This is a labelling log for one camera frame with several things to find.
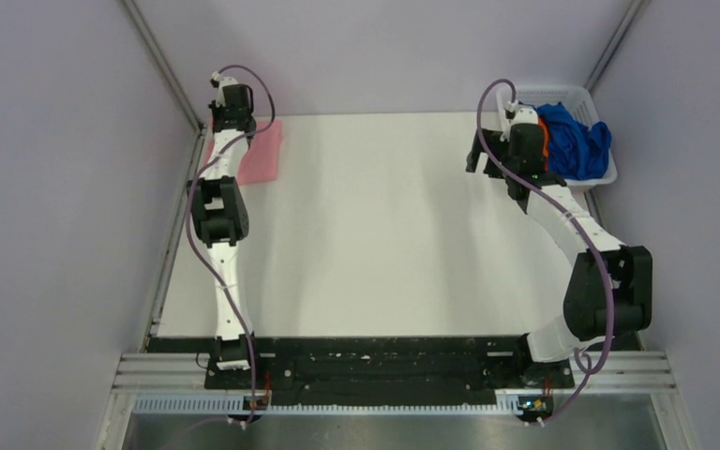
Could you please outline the pink t shirt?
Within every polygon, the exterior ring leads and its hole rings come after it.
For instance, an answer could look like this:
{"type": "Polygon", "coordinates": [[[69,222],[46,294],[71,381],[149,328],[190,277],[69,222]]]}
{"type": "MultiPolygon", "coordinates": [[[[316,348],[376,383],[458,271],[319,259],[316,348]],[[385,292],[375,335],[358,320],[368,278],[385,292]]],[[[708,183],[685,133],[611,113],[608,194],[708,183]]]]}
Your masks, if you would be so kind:
{"type": "Polygon", "coordinates": [[[234,143],[202,177],[219,179],[227,175],[235,178],[239,186],[275,181],[282,131],[282,124],[274,122],[266,131],[234,143]]]}

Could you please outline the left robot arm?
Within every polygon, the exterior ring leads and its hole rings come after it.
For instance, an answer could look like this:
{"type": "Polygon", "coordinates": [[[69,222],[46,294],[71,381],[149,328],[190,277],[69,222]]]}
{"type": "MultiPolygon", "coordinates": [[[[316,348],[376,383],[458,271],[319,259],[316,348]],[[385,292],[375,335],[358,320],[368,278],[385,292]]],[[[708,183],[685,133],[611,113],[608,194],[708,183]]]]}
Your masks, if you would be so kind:
{"type": "Polygon", "coordinates": [[[239,242],[248,236],[249,220],[238,169],[249,149],[246,134],[256,128],[253,91],[230,77],[213,85],[217,97],[208,105],[211,141],[203,161],[208,169],[198,176],[191,220],[208,266],[218,273],[210,365],[213,371],[227,370],[236,384],[247,388],[263,375],[263,362],[248,347],[252,326],[244,317],[239,286],[239,242]]]}

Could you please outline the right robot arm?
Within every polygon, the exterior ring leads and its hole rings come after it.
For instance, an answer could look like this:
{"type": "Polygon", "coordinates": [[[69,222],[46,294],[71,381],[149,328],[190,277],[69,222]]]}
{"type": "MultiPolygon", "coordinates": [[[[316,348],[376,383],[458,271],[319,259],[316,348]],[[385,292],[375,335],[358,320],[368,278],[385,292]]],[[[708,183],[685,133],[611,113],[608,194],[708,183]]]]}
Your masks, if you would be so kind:
{"type": "Polygon", "coordinates": [[[539,224],[572,267],[562,313],[520,339],[512,361],[515,379],[536,386],[550,363],[575,351],[646,329],[653,318],[653,256],[608,233],[576,200],[567,182],[547,169],[538,125],[517,124],[508,135],[480,127],[466,170],[479,161],[484,173],[502,179],[508,196],[539,224]]]}

